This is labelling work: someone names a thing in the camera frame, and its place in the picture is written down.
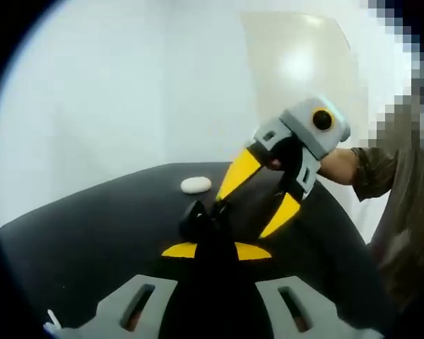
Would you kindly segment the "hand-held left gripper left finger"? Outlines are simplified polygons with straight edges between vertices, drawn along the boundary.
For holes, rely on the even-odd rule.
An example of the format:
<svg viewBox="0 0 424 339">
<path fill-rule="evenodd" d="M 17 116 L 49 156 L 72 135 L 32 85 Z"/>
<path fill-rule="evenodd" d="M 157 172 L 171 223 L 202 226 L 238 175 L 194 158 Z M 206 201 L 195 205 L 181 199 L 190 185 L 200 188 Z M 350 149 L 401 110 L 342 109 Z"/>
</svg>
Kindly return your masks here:
<svg viewBox="0 0 424 339">
<path fill-rule="evenodd" d="M 98 300 L 85 323 L 52 322 L 53 338 L 214 338 L 216 245 L 182 242 Z"/>
</svg>

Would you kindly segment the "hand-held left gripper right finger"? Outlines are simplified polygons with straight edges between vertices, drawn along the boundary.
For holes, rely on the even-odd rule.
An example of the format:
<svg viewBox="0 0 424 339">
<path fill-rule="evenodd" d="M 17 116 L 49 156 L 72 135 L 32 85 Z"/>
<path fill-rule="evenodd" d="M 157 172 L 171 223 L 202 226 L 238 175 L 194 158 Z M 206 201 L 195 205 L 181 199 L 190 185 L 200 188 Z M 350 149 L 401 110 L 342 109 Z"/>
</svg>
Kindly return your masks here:
<svg viewBox="0 0 424 339">
<path fill-rule="evenodd" d="M 215 246 L 216 338 L 376 338 L 343 320 L 299 262 L 251 244 Z"/>
</svg>

